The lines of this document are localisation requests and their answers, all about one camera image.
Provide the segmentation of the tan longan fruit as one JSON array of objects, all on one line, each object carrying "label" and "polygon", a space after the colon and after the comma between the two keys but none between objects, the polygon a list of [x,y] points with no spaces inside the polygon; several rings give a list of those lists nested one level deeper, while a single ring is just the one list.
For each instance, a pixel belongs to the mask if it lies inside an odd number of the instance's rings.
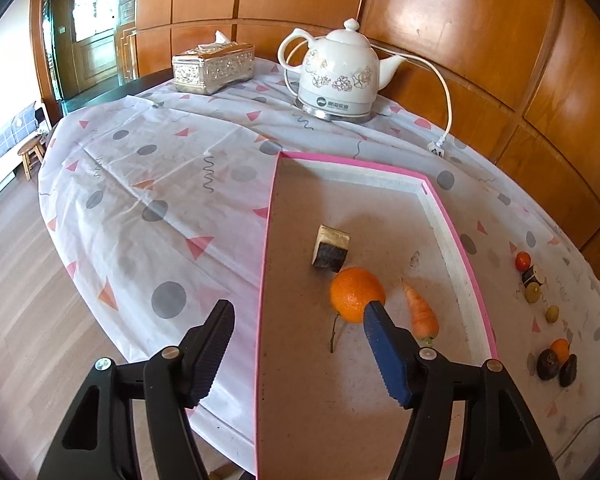
[{"label": "tan longan fruit", "polygon": [[558,321],[560,309],[556,304],[551,304],[545,311],[545,319],[548,324],[554,324]]},{"label": "tan longan fruit", "polygon": [[528,304],[535,304],[541,297],[541,286],[537,282],[530,282],[524,286],[524,298],[526,298]]}]

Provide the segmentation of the square sugarcane piece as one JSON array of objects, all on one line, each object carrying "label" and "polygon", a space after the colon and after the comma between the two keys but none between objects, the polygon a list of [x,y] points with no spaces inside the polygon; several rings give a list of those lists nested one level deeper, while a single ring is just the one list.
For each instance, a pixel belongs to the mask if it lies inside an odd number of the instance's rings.
[{"label": "square sugarcane piece", "polygon": [[338,273],[347,259],[351,235],[321,224],[317,231],[312,266]]}]

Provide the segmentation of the small red tomato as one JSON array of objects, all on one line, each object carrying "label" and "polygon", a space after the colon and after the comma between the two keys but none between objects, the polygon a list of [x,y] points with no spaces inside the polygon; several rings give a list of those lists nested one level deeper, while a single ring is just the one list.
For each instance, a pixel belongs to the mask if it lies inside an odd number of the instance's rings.
[{"label": "small red tomato", "polygon": [[517,252],[514,263],[519,273],[527,272],[532,266],[531,257],[528,252]]}]

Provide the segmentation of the pink shallow tray box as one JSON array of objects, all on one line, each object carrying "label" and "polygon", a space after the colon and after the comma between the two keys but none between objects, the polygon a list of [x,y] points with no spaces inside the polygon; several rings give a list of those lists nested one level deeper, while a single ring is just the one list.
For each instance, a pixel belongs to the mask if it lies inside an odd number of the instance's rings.
[{"label": "pink shallow tray box", "polygon": [[276,162],[257,336],[256,475],[383,479],[410,419],[366,304],[453,362],[498,353],[460,234],[423,174],[291,153]]}]

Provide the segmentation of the round sugarcane piece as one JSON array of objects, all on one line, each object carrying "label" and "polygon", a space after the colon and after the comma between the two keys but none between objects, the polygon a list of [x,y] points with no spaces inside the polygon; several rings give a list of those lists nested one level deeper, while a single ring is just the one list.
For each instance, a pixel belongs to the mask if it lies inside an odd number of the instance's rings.
[{"label": "round sugarcane piece", "polygon": [[535,266],[529,266],[527,270],[521,273],[521,281],[524,287],[527,287],[531,283],[541,286],[542,275],[539,271],[535,270]]}]

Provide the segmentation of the orange with stem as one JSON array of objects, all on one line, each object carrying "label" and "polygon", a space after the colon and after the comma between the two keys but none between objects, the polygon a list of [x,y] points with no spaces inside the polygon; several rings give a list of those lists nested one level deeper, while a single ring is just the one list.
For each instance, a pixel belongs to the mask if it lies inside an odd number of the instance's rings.
[{"label": "orange with stem", "polygon": [[366,306],[373,301],[385,304],[386,299],[384,286],[369,270],[351,266],[338,272],[329,286],[329,301],[336,312],[329,351],[335,350],[336,325],[340,318],[347,323],[361,324]]}]

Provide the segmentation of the blue plaid sofa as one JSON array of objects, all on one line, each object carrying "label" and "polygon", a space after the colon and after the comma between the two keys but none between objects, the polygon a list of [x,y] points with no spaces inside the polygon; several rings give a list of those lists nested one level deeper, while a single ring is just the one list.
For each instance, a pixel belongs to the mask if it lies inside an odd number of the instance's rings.
[{"label": "blue plaid sofa", "polygon": [[18,154],[20,148],[37,134],[50,132],[50,121],[46,106],[34,102],[20,110],[0,130],[0,193],[15,179],[16,169],[22,164]]}]

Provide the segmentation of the small wooden stool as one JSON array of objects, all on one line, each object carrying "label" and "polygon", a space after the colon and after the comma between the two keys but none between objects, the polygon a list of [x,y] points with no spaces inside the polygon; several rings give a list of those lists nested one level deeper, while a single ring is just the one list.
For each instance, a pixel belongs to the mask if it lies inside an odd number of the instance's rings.
[{"label": "small wooden stool", "polygon": [[24,175],[30,181],[32,178],[33,159],[36,159],[40,164],[44,160],[45,148],[42,136],[35,136],[23,144],[18,150],[18,155],[22,161]]}]

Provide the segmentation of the white patterned tablecloth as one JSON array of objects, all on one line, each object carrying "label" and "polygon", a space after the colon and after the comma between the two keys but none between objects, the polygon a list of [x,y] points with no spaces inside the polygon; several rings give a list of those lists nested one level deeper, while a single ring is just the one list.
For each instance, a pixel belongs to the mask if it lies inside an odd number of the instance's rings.
[{"label": "white patterned tablecloth", "polygon": [[[457,138],[427,152],[436,126],[379,99],[369,122],[328,124],[295,108],[280,67],[214,96],[165,82],[82,108],[50,137],[38,177],[41,214],[62,263],[112,343],[147,358],[219,298],[234,302],[237,335],[210,399],[192,419],[209,444],[254,463],[256,291],[268,194],[279,153],[385,162],[424,174],[460,234],[494,339],[522,382],[562,478],[600,456],[600,281],[568,236],[524,190]],[[524,298],[517,252],[542,275]],[[556,304],[558,321],[545,311]],[[555,339],[578,357],[576,381],[543,382],[539,354]]]}]

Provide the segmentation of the wooden door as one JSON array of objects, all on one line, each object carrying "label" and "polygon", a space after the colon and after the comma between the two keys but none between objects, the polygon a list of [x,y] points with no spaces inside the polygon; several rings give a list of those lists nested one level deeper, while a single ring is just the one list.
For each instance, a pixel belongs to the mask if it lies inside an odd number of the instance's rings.
[{"label": "wooden door", "polygon": [[52,97],[68,114],[138,77],[136,0],[38,0]]}]

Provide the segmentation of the small orange carrot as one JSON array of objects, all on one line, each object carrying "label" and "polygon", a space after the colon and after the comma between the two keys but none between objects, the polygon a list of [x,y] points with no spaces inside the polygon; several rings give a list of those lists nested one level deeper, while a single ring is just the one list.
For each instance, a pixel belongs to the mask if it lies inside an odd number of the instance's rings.
[{"label": "small orange carrot", "polygon": [[439,322],[434,310],[428,302],[419,295],[411,284],[401,278],[404,297],[411,315],[412,335],[419,341],[431,346],[439,335]]}]

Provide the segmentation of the white ceramic electric kettle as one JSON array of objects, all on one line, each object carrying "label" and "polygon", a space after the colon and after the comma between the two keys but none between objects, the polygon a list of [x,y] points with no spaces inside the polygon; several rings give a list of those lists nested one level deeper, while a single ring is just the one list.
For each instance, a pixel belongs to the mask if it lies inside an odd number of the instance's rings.
[{"label": "white ceramic electric kettle", "polygon": [[[297,39],[306,40],[308,52],[301,64],[291,65],[285,52]],[[286,72],[299,76],[298,88],[291,91],[298,107],[325,120],[361,122],[370,116],[378,92],[404,62],[401,55],[378,58],[354,18],[321,38],[294,29],[279,45],[277,58]]]}]

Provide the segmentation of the ornate tissue box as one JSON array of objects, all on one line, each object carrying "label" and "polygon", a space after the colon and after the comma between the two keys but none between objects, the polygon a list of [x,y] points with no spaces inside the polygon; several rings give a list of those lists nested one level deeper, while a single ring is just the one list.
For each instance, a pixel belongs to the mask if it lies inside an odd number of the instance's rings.
[{"label": "ornate tissue box", "polygon": [[210,44],[198,44],[172,56],[173,81],[178,91],[210,96],[233,82],[253,76],[254,48],[215,32]]}]

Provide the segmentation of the orange tangerine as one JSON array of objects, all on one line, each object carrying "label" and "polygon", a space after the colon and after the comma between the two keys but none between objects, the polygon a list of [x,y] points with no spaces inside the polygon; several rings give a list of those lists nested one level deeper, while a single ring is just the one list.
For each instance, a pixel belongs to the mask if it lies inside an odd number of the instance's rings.
[{"label": "orange tangerine", "polygon": [[550,345],[550,350],[556,354],[559,365],[563,366],[570,357],[570,342],[565,338],[555,339]]}]

